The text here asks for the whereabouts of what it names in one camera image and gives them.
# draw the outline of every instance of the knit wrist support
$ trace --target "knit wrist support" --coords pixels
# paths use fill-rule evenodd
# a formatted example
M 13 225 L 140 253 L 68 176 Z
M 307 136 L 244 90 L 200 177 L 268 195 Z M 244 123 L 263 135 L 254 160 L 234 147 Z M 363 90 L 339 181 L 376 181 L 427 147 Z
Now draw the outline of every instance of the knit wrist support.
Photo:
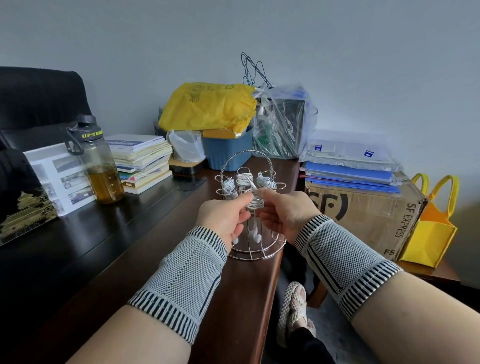
M 128 304 L 193 344 L 226 262 L 227 249 L 220 237 L 196 226 Z
M 305 224 L 295 246 L 349 320 L 402 270 L 325 215 Z

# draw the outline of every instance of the blue plastic basket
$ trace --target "blue plastic basket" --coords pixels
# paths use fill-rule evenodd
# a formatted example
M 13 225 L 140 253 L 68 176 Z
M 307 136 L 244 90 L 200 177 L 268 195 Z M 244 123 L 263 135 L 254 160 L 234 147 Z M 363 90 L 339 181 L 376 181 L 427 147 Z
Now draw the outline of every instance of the blue plastic basket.
M 245 149 L 252 148 L 253 128 L 247 129 L 247 132 L 240 138 L 219 139 L 203 138 L 204 150 L 207 156 L 208 165 L 213 170 L 221 170 L 223 164 L 233 154 Z M 251 153 L 242 153 L 228 162 L 225 170 L 234 172 L 252 156 Z

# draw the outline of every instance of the yellow liquid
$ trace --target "yellow liquid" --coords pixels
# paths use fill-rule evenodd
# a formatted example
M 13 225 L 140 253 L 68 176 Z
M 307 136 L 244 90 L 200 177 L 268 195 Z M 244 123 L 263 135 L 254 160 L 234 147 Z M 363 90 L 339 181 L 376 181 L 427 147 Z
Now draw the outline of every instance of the yellow liquid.
M 123 198 L 125 191 L 116 168 L 100 173 L 88 173 L 96 199 L 102 204 L 111 204 Z

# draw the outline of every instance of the hand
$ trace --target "hand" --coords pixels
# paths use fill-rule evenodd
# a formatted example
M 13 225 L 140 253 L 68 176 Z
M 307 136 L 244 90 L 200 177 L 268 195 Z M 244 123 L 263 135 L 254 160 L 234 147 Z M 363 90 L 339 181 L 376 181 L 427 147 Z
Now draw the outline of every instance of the hand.
M 230 201 L 205 201 L 198 211 L 196 226 L 205 226 L 216 232 L 230 253 L 233 239 L 238 238 L 243 230 L 243 222 L 250 217 L 245 206 L 252 199 L 252 193 L 247 192 Z
M 259 188 L 258 195 L 263 197 L 265 207 L 257 210 L 257 216 L 271 231 L 285 235 L 291 244 L 295 243 L 301 228 L 320 215 L 305 192 L 279 194 L 269 188 Z

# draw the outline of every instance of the yellow plastic bag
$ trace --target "yellow plastic bag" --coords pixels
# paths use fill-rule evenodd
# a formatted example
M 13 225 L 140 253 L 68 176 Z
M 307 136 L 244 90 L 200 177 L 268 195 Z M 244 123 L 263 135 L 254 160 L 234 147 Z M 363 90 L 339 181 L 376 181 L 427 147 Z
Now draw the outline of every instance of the yellow plastic bag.
M 421 191 L 426 194 L 428 190 L 426 175 L 418 173 L 412 178 L 412 182 L 415 183 L 419 177 L 422 177 Z M 441 212 L 433 200 L 440 188 L 448 181 L 452 181 L 448 208 L 446 212 Z M 457 230 L 449 219 L 455 210 L 459 187 L 460 181 L 456 176 L 445 176 L 437 183 L 428 196 L 429 201 L 400 260 L 437 268 Z
M 184 83 L 165 106 L 158 125 L 163 130 L 227 128 L 241 133 L 255 115 L 254 86 Z

